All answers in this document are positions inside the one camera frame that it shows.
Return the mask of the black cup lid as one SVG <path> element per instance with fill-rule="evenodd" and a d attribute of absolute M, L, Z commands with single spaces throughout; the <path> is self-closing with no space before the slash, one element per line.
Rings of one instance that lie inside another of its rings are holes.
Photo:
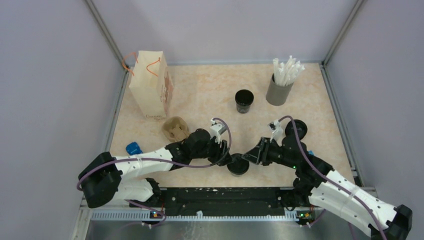
<path fill-rule="evenodd" d="M 242 159 L 241 153 L 234 153 L 231 155 L 231 162 L 226 165 L 228 170 L 243 171 L 249 170 L 249 162 Z"/>

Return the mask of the single black coffee cup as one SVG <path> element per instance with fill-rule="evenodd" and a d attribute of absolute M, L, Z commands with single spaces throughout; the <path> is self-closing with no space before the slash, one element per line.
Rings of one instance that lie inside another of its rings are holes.
<path fill-rule="evenodd" d="M 232 176 L 235 176 L 235 177 L 240 177 L 240 176 L 244 175 L 245 173 L 247 173 L 247 171 L 248 171 L 247 169 L 244 169 L 244 170 L 231 170 L 231 169 L 229 169 L 230 174 Z"/>

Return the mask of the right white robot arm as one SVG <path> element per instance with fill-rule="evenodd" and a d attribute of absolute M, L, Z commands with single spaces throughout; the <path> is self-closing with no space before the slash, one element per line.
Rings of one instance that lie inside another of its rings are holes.
<path fill-rule="evenodd" d="M 361 189 L 343 177 L 332 165 L 310 154 L 295 136 L 278 144 L 262 137 L 244 153 L 243 160 L 256 165 L 272 163 L 295 169 L 296 179 L 288 206 L 323 208 L 354 225 L 372 240 L 405 240 L 412 229 L 413 212 L 401 204 L 394 206 Z"/>

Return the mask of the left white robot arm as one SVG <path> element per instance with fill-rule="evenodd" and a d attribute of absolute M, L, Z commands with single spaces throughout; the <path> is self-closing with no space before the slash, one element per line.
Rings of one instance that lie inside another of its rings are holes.
<path fill-rule="evenodd" d="M 202 128 L 187 138 L 151 152 L 129 156 L 100 153 L 79 175 L 76 188 L 83 192 L 89 208 L 102 207 L 112 200 L 136 200 L 154 207 L 160 202 L 158 184 L 152 179 L 130 180 L 150 173 L 195 168 L 195 159 L 207 159 L 208 167 L 225 165 L 232 141 L 220 140 Z"/>

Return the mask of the beige paper takeout bag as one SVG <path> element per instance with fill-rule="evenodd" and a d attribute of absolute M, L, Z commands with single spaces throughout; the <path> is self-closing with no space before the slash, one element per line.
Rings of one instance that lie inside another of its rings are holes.
<path fill-rule="evenodd" d="M 129 90 L 147 119 L 162 120 L 169 114 L 174 84 L 163 51 L 139 50 L 123 57 L 130 74 Z"/>

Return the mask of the stack of black lids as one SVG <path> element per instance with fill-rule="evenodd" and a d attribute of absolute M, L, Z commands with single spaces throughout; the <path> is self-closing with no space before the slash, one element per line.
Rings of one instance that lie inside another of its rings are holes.
<path fill-rule="evenodd" d="M 302 140 L 308 132 L 308 127 L 306 123 L 300 119 L 294 119 L 293 121 L 294 121 L 294 125 L 291 121 L 287 123 L 284 129 L 284 133 L 286 136 L 294 136 L 295 130 L 296 130 L 299 139 Z"/>

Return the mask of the brown pulp cup carrier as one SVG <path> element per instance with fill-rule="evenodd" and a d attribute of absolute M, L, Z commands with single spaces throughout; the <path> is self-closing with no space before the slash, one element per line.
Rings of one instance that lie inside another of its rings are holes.
<path fill-rule="evenodd" d="M 187 123 L 179 116 L 167 119 L 163 123 L 161 131 L 171 143 L 180 142 L 190 135 Z"/>

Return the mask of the grey cylindrical straw holder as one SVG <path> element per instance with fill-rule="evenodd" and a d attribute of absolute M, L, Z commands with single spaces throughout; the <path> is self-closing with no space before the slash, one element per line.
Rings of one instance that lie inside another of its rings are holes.
<path fill-rule="evenodd" d="M 286 102 L 293 85 L 293 83 L 287 86 L 277 85 L 273 74 L 265 96 L 267 102 L 273 106 L 282 106 Z"/>

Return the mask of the stack of black cups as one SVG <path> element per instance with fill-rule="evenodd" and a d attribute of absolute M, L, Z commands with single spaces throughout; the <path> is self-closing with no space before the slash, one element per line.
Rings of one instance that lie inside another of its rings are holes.
<path fill-rule="evenodd" d="M 236 92 L 234 100 L 236 102 L 236 110 L 245 114 L 250 110 L 254 101 L 254 94 L 248 89 L 241 89 Z"/>

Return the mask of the bundle of white straws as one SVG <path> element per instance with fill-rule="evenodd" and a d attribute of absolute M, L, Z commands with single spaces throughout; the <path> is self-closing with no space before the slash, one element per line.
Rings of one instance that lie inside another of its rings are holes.
<path fill-rule="evenodd" d="M 305 66 L 292 55 L 286 62 L 280 62 L 278 58 L 274 58 L 272 63 L 274 82 L 281 87 L 293 84 L 305 70 Z"/>

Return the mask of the blue toy block left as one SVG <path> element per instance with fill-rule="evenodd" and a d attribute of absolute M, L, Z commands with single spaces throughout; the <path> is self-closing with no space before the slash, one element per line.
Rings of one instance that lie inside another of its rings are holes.
<path fill-rule="evenodd" d="M 126 152 L 132 156 L 132 155 L 139 155 L 142 154 L 143 151 L 141 150 L 140 146 L 138 145 L 137 142 L 133 141 L 131 143 L 129 143 L 126 147 L 125 147 Z"/>

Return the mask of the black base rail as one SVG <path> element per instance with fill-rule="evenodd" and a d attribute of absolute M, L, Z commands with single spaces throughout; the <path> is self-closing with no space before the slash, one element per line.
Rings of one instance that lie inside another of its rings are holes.
<path fill-rule="evenodd" d="M 167 216 L 206 217 L 283 216 L 299 204 L 291 188 L 281 187 L 169 187 L 153 205 Z"/>

